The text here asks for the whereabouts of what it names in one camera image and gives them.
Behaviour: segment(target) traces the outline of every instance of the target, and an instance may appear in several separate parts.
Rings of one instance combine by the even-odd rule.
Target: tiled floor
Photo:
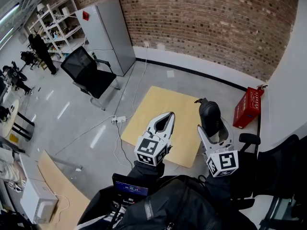
[[[113,154],[118,129],[111,124],[111,118],[107,118],[114,114],[127,117],[133,114],[133,97],[144,67],[145,63],[137,61],[124,77],[118,77],[121,90],[108,88],[101,96],[100,101],[106,107],[106,111],[93,106],[89,102],[90,97],[73,85],[72,79],[62,69],[55,77],[50,75],[48,69],[45,71],[37,68],[33,71],[29,68],[25,69],[24,74],[29,79],[26,84],[30,87],[35,86],[35,89],[33,95],[26,97],[20,112],[25,113],[25,116],[29,119],[32,119],[35,115],[36,118],[32,140],[26,142],[23,138],[20,138],[20,146],[35,160],[39,158],[43,150],[46,150],[50,155],[56,155],[57,158],[81,164],[83,166],[81,172],[76,172],[67,166],[61,166],[61,169],[81,192],[88,198],[92,198],[99,189],[112,184],[113,173],[127,175],[130,171],[130,164],[121,150],[120,140],[118,140],[115,153],[122,165],[118,163]],[[241,90],[211,79],[147,64],[146,72],[136,92],[135,108],[138,107],[153,85],[216,101],[220,106],[222,116],[230,124],[233,120],[234,107],[244,94]],[[123,123],[122,131],[126,125],[127,123]],[[76,139],[89,129],[91,129],[89,132]],[[235,145],[240,149],[243,144],[238,141],[238,135],[242,132],[256,134],[257,120],[244,130],[233,127],[233,131]],[[98,132],[102,135],[93,146],[93,139]],[[135,160],[134,147],[124,141],[122,146],[128,159],[133,162]],[[206,173],[207,168],[202,156],[197,156],[193,167],[189,169],[177,168],[176,164],[165,161],[165,175],[187,174],[197,177]]]

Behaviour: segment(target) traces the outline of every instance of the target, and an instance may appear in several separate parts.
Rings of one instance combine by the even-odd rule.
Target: light wood tabletop
[[[19,101],[15,100],[12,104],[15,108],[14,110],[11,112],[11,118],[7,121],[3,123],[3,127],[2,127],[2,136],[3,137],[7,137],[7,135],[10,133],[10,131],[13,128],[17,113],[18,113],[18,107],[19,107]]]
[[[61,212],[59,223],[56,223],[59,219],[59,212],[68,205],[65,198],[57,196],[59,201],[50,223],[41,224],[39,227],[42,230],[73,230],[90,200],[66,178],[46,151],[43,151],[38,160],[38,168],[50,189],[58,195],[67,197],[70,203],[69,208]]]
[[[128,123],[121,138],[136,146],[138,137],[150,120],[166,112],[175,113],[174,131],[170,138],[172,149],[165,159],[190,168],[193,165],[201,139],[197,125],[201,124],[198,98],[152,86]]]

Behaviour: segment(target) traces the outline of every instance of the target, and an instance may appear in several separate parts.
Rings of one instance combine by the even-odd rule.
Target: monitor screen
[[[116,189],[125,193],[147,196],[148,188],[141,186],[134,186],[123,182],[115,182]]]

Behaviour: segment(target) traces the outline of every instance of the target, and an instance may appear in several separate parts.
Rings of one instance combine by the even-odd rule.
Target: red fire extinguisher box
[[[244,128],[261,113],[259,90],[248,87],[245,95],[235,108],[234,127]]]

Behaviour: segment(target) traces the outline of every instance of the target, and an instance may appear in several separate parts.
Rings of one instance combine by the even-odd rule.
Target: white wall
[[[27,50],[29,41],[26,40],[24,44],[21,44],[18,40],[19,36],[20,33],[17,31],[0,50],[0,70],[2,70],[5,65],[12,66],[12,61],[15,61],[17,67],[20,69],[24,66],[24,61],[20,59],[20,52]]]
[[[136,58],[142,58],[142,59],[147,58],[148,60],[154,60],[198,71],[201,73],[205,73],[238,84],[245,88],[247,87],[255,88],[257,85],[264,84],[264,82],[262,82],[261,80],[256,79],[250,75],[247,75],[243,72],[234,70],[230,67],[226,67],[194,56],[167,51],[164,48],[162,49],[149,48],[146,50],[146,48],[144,47],[134,46],[133,50]]]
[[[307,135],[307,0],[298,0],[289,44],[268,85],[261,139],[275,146],[292,133]]]

